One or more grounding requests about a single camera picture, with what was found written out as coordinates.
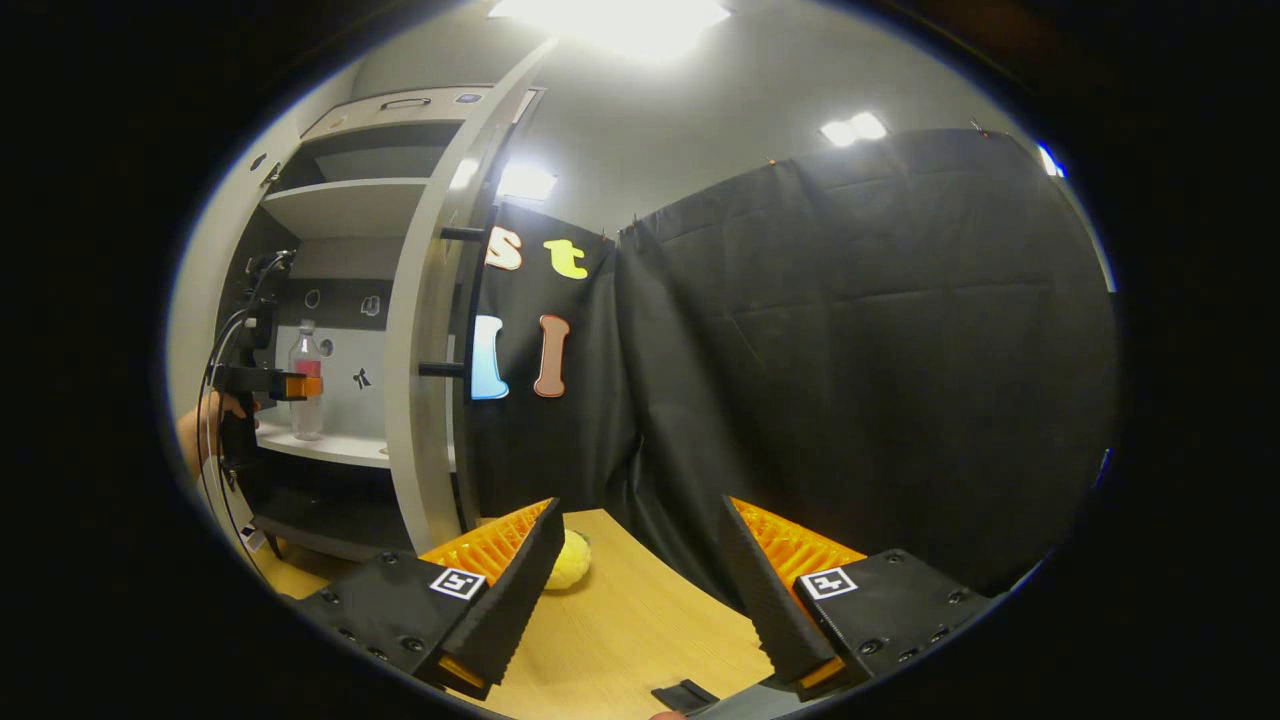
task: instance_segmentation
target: yellow letter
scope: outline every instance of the yellow letter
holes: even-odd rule
[[[573,247],[573,241],[549,240],[543,243],[543,247],[552,251],[552,268],[556,268],[557,273],[575,281],[586,277],[586,270],[573,264],[575,258],[586,258],[586,252]]]

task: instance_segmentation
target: shelf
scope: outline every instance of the shelf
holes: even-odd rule
[[[262,199],[298,240],[403,237],[428,178],[376,178],[326,182],[273,192]]]
[[[387,441],[381,438],[326,436],[314,441],[298,439],[293,437],[291,428],[264,421],[257,429],[257,445],[312,460],[365,468],[390,468],[390,460],[381,452],[387,447]]]
[[[394,496],[282,487],[253,507],[253,525],[316,552],[364,562],[384,550],[413,552]]]

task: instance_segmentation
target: black curtain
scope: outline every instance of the black curtain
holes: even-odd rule
[[[733,606],[721,493],[1007,589],[1066,530],[1114,420],[1110,296],[1059,182],[1006,136],[929,131],[744,173],[620,247],[543,218],[591,275],[527,238],[538,278],[486,270],[518,380],[476,404],[483,496],[604,506]],[[556,400],[521,392],[548,311],[575,333]]]
[[[472,401],[468,438],[475,451],[480,512],[497,516],[547,497],[566,512],[604,505],[607,479],[632,455],[634,409],[618,345],[613,275],[617,245],[554,218],[504,204],[495,224],[521,238],[521,265],[486,265],[479,314],[502,319],[498,369],[506,397]],[[582,279],[552,268],[544,242],[570,240],[584,258]],[[566,389],[534,392],[541,365],[541,315],[570,324]]]

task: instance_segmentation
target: black handle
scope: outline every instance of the black handle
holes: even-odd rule
[[[422,105],[430,105],[431,104],[431,99],[430,97],[401,97],[399,100],[388,100],[387,102],[383,102],[383,106],[379,108],[379,110],[385,110],[385,109],[390,108],[392,105],[394,105],[397,102],[421,102]]]
[[[253,460],[257,455],[257,433],[253,430],[253,393],[236,393],[236,400],[244,409],[244,418],[237,418],[234,413],[225,413],[223,421],[218,424],[221,438],[221,451],[225,465],[234,468]]]

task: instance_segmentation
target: light fixture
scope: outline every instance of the light fixture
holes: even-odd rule
[[[827,140],[829,140],[836,147],[852,145],[854,141],[858,140],[858,132],[854,131],[852,126],[844,120],[836,120],[822,126],[822,135],[827,136]]]
[[[498,195],[524,197],[525,200],[547,200],[556,186],[556,176],[529,165],[507,165],[498,182]]]
[[[863,140],[879,140],[888,135],[888,131],[884,129],[884,123],[879,122],[870,113],[858,113],[849,119],[849,127],[854,128],[854,133]]]
[[[819,131],[836,147],[852,145],[856,140],[879,140],[888,135],[884,123],[870,113],[858,113],[847,120],[832,120]]]
[[[1043,145],[1037,145],[1036,147],[1039,147],[1041,161],[1044,163],[1044,172],[1050,176],[1065,178],[1066,173],[1062,172],[1061,165],[1053,161],[1053,156],[1048,154],[1048,150],[1044,150]]]
[[[449,190],[462,190],[471,183],[471,176],[476,174],[480,169],[480,163],[475,160],[462,160],[458,163],[458,172],[453,173],[453,179],[449,181]]]
[[[500,0],[490,18],[516,18],[646,60],[689,50],[698,35],[728,17],[708,0]]]

